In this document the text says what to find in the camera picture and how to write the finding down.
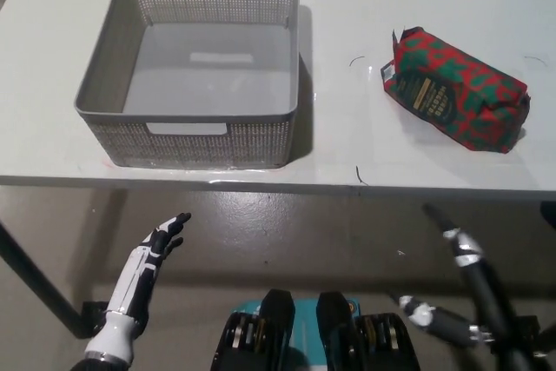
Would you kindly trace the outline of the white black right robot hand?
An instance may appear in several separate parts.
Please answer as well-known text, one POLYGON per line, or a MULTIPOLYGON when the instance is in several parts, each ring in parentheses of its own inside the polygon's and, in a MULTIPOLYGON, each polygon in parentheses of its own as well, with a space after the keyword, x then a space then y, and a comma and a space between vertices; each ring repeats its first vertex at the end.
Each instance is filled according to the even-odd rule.
POLYGON ((394 295, 392 299, 406 317, 421 331, 457 348, 486 344, 496 356, 499 370, 547 370, 546 362, 535 355, 533 344, 527 340, 500 279, 480 245, 441 209, 427 203, 423 211, 453 252, 476 308, 477 321, 469 321, 413 295, 394 295))

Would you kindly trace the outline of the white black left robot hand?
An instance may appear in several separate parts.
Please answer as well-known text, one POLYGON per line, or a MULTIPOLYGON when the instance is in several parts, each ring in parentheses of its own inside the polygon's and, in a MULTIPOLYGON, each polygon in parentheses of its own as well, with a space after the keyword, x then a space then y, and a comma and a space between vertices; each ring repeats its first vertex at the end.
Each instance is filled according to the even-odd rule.
POLYGON ((159 270, 173 249, 183 244, 179 234, 190 218, 190 213, 180 213, 163 222, 131 251, 109 300, 108 312, 146 323, 159 270))

